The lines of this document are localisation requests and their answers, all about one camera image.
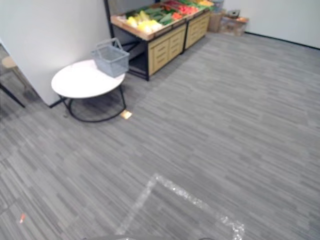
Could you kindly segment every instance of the produce display stand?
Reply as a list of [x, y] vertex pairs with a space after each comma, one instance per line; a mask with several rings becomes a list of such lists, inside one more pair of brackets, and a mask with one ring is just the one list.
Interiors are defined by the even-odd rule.
[[[160, 4], [160, 0], [155, 0], [154, 4], [156, 7]], [[143, 52], [129, 60], [128, 73], [147, 81], [149, 81], [152, 74], [177, 55], [183, 54], [185, 49], [202, 38], [207, 32], [210, 19], [209, 10], [202, 9], [148, 34], [119, 20], [119, 16], [122, 14], [111, 16], [109, 0], [104, 0], [104, 6], [110, 37], [116, 37], [115, 27], [134, 37], [133, 41], [122, 44], [122, 46], [128, 46], [125, 49], [127, 52], [131, 52], [137, 46], [143, 45]]]

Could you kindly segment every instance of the black pole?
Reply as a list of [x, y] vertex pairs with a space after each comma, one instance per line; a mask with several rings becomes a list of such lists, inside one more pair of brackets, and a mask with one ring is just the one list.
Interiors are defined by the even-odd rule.
[[106, 20], [107, 20], [108, 25], [109, 25], [110, 37], [114, 38], [115, 37], [115, 32], [114, 32], [113, 25], [111, 23], [109, 0], [104, 0], [104, 8], [105, 8], [105, 13], [106, 13]]

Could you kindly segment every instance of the white wall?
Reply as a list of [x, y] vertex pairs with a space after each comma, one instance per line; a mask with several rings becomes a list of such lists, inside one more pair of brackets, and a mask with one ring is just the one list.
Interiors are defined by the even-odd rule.
[[320, 0], [225, 0], [250, 18], [248, 32], [320, 48]]
[[0, 38], [28, 81], [50, 105], [51, 80], [109, 38], [102, 0], [0, 0]]

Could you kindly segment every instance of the wooden drawer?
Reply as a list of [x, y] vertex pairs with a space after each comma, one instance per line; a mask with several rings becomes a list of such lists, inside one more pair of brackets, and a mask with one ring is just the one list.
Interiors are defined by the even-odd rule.
[[207, 12], [193, 20], [190, 21], [189, 27], [187, 30], [186, 35], [186, 43], [185, 48], [189, 48], [191, 45], [193, 45], [195, 42], [197, 42], [200, 38], [202, 38], [208, 28], [210, 20], [210, 13]]
[[169, 60], [179, 55], [184, 47], [185, 31], [180, 31], [170, 38], [169, 43]]
[[154, 71], [162, 68], [169, 61], [169, 43], [167, 39], [153, 48], [153, 69]]
[[185, 33], [186, 25], [184, 24], [148, 43], [149, 75], [154, 74], [182, 52]]

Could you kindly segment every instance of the black metal table leg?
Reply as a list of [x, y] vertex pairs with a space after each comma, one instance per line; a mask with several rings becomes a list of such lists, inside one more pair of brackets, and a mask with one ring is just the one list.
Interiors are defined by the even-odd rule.
[[123, 108], [119, 112], [117, 112], [116, 114], [114, 114], [114, 115], [112, 115], [110, 117], [107, 117], [107, 118], [99, 119], [99, 120], [86, 120], [86, 119], [82, 119], [82, 118], [78, 117], [77, 115], [75, 115], [75, 113], [72, 110], [72, 103], [74, 102], [74, 99], [70, 98], [69, 102], [66, 103], [66, 100], [67, 100], [66, 97], [61, 97], [60, 96], [60, 98], [62, 99], [66, 109], [69, 111], [70, 115], [73, 118], [77, 119], [80, 122], [85, 122], [85, 123], [100, 123], [100, 122], [108, 121], [110, 119], [113, 119], [113, 118], [117, 117], [118, 115], [120, 115], [126, 109], [127, 105], [126, 105], [126, 101], [125, 101], [125, 97], [124, 97], [124, 93], [123, 93], [121, 85], [119, 85], [118, 88], [119, 88], [119, 91], [120, 91]]
[[2, 89], [17, 104], [19, 104], [21, 107], [25, 108], [25, 105], [23, 105], [22, 102], [20, 102], [19, 99], [16, 98], [16, 96], [12, 92], [10, 92], [5, 86], [3, 86], [1, 83], [0, 83], [0, 89]]

